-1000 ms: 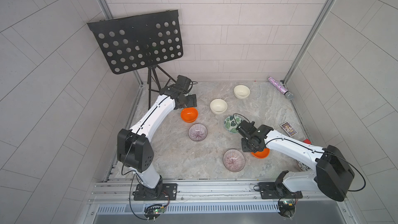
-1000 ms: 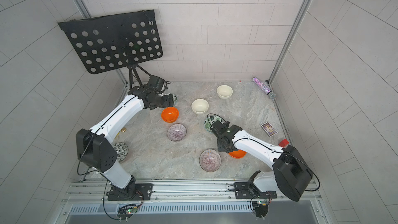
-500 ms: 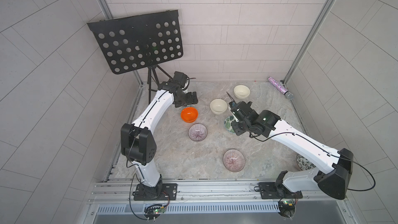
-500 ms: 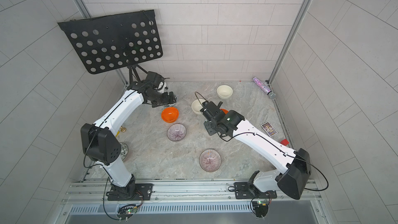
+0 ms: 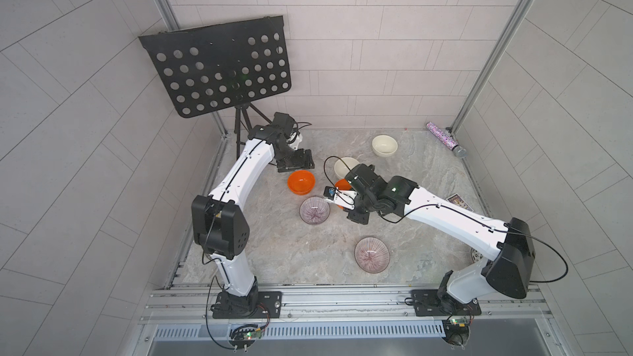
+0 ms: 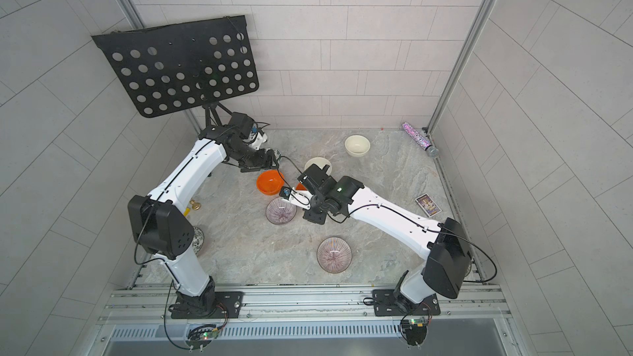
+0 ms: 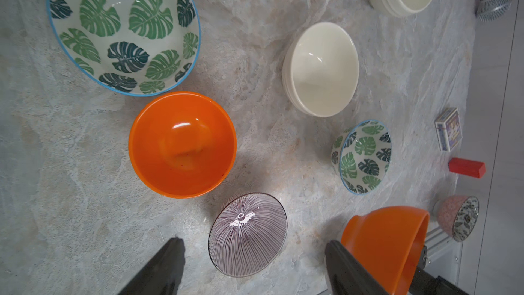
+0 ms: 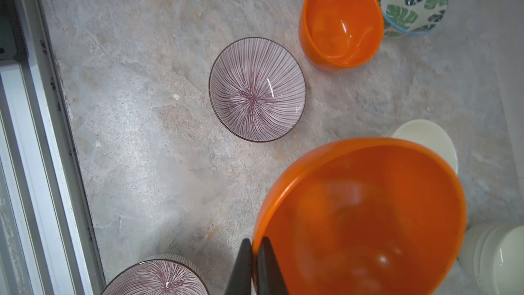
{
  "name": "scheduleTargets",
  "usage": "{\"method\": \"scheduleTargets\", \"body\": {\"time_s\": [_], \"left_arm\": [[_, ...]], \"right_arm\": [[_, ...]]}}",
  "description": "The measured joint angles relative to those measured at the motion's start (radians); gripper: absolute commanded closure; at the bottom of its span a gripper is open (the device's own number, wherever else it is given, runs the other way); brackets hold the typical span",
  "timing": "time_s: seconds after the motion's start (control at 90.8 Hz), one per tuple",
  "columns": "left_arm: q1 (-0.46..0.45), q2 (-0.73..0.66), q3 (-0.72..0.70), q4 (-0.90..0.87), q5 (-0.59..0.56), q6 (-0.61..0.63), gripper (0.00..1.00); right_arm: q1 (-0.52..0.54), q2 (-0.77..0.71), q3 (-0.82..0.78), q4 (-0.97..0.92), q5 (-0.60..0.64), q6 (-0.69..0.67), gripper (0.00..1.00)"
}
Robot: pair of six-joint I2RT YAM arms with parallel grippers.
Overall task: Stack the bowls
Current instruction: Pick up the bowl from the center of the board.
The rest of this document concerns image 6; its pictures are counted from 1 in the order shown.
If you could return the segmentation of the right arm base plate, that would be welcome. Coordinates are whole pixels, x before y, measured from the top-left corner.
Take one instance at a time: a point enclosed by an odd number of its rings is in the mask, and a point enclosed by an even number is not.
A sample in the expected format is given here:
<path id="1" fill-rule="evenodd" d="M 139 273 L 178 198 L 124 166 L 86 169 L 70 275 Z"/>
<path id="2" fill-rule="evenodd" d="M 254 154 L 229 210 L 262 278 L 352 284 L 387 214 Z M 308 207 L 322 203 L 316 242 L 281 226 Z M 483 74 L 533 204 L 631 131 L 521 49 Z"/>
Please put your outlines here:
<path id="1" fill-rule="evenodd" d="M 405 314 L 415 316 L 439 316 L 441 310 L 438 298 L 432 294 L 420 303 L 413 303 L 396 290 L 375 289 L 370 297 L 364 298 L 363 303 L 374 309 L 376 316 L 400 316 Z"/>

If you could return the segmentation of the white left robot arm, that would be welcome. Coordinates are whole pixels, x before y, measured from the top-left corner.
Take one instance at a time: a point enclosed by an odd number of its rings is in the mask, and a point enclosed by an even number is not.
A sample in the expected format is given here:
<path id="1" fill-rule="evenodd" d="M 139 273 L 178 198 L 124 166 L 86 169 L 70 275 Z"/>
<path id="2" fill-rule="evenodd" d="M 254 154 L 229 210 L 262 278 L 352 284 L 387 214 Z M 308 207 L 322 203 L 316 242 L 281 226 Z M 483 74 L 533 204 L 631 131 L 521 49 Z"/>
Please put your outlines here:
<path id="1" fill-rule="evenodd" d="M 281 154 L 263 145 L 268 140 L 257 122 L 243 113 L 228 124 L 209 124 L 176 169 L 146 196 L 128 203 L 133 237 L 151 258 L 166 267 L 179 294 L 197 298 L 212 288 L 212 279 L 194 252 L 194 227 L 185 216 L 191 198 L 216 166 L 237 163 L 242 172 L 279 167 Z"/>

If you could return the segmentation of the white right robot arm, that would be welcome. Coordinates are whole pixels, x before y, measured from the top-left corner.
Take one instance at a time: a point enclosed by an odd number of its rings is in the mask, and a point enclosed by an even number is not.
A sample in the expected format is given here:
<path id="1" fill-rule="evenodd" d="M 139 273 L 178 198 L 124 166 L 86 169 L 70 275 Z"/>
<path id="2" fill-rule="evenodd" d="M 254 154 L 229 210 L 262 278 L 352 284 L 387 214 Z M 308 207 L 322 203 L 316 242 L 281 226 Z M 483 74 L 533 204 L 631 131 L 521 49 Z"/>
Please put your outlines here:
<path id="1" fill-rule="evenodd" d="M 471 265 L 471 245 L 463 226 L 448 218 L 443 222 L 427 219 L 380 197 L 356 179 L 343 176 L 336 180 L 325 169 L 313 164 L 298 176 L 306 188 L 300 198 L 291 194 L 288 201 L 303 202 L 304 218 L 324 224 L 331 215 L 343 215 L 368 223 L 412 249 L 422 260 L 397 286 L 399 298 L 419 304 L 433 294 L 456 299 Z"/>

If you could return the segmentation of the cream ceramic bowl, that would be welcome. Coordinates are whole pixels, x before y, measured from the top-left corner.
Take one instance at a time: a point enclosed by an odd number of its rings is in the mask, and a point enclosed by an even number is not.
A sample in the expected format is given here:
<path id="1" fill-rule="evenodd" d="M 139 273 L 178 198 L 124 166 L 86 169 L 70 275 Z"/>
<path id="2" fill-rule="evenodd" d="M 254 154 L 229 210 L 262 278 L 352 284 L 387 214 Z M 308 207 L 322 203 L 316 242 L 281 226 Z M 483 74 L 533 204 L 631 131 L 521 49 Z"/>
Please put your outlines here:
<path id="1" fill-rule="evenodd" d="M 304 170 L 306 171 L 308 168 L 310 168 L 312 165 L 316 165 L 317 167 L 319 167 L 320 169 L 326 169 L 326 174 L 328 174 L 328 176 L 332 173 L 332 164 L 329 160 L 327 160 L 326 158 L 323 157 L 315 157 L 315 158 L 311 158 L 309 159 L 304 166 Z"/>
<path id="2" fill-rule="evenodd" d="M 345 141 L 346 152 L 354 158 L 362 158 L 370 148 L 370 141 L 363 135 L 351 135 Z"/>

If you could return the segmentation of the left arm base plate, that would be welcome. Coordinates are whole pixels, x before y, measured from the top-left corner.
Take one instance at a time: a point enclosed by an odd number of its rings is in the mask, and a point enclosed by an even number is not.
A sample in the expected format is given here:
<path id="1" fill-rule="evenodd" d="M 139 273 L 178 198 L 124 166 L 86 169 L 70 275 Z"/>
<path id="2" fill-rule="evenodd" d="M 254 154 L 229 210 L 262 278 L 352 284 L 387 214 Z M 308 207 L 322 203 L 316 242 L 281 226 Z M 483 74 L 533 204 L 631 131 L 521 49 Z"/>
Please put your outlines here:
<path id="1" fill-rule="evenodd" d="M 191 297 L 176 293 L 176 301 L 167 307 L 171 319 L 224 319 L 238 318 L 243 292 L 205 293 Z"/>

